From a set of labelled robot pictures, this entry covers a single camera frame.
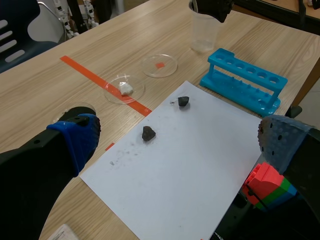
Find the clear plastic cup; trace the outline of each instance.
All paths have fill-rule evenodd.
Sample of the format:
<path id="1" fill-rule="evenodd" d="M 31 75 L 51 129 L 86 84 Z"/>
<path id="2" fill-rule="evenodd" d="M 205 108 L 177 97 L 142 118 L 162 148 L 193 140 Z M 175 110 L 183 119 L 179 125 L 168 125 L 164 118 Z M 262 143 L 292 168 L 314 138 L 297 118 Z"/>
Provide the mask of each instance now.
<path id="1" fill-rule="evenodd" d="M 200 53 L 213 50 L 221 22 L 213 16 L 197 13 L 193 10 L 191 2 L 189 8 L 192 11 L 191 48 Z"/>

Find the black chair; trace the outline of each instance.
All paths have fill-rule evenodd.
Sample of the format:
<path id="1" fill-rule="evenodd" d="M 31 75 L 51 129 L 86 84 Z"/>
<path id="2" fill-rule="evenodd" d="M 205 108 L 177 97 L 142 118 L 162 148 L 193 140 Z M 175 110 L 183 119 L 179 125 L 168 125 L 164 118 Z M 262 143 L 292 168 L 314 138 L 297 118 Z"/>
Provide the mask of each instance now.
<path id="1" fill-rule="evenodd" d="M 55 46 L 52 41 L 35 41 L 28 34 L 29 24 L 40 14 L 40 5 L 64 23 L 43 2 L 37 0 L 0 0 L 0 73 L 13 68 Z"/>

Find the glass petri dish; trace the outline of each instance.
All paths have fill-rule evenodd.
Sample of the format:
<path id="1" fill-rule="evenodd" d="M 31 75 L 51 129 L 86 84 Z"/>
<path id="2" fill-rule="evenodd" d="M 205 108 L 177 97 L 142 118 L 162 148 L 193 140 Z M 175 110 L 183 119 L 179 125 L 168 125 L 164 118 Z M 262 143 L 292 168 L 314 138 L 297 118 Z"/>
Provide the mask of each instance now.
<path id="1" fill-rule="evenodd" d="M 170 55 L 156 54 L 142 60 L 143 72 L 153 78 L 164 78 L 178 68 L 178 61 Z"/>
<path id="2" fill-rule="evenodd" d="M 121 95 L 119 90 L 120 84 L 127 83 L 133 88 L 133 92 L 129 95 Z M 115 79 L 108 82 L 103 88 L 105 98 L 115 104 L 129 104 L 137 101 L 145 93 L 144 83 L 132 75 L 118 75 Z"/>

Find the white substance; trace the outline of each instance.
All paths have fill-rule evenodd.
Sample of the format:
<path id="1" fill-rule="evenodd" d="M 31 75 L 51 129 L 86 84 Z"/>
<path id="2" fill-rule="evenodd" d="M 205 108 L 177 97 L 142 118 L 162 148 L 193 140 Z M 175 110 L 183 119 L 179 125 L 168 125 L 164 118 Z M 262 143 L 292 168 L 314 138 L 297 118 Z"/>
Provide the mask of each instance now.
<path id="1" fill-rule="evenodd" d="M 119 83 L 119 90 L 121 92 L 121 95 L 129 95 L 132 94 L 134 89 L 132 86 L 125 81 L 122 81 Z"/>

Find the dark stone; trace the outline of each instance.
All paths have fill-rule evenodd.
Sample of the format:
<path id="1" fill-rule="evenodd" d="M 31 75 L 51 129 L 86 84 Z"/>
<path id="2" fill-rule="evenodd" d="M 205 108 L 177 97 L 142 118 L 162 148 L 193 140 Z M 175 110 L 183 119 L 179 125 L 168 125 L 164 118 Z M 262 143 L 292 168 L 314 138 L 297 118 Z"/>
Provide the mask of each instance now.
<path id="1" fill-rule="evenodd" d="M 143 127 L 142 139 L 144 141 L 150 141 L 155 136 L 156 136 L 156 132 L 153 131 L 151 127 L 149 127 L 149 126 L 144 126 Z"/>
<path id="2" fill-rule="evenodd" d="M 184 107 L 188 104 L 189 102 L 189 97 L 188 96 L 181 96 L 178 97 L 178 103 L 180 107 Z"/>

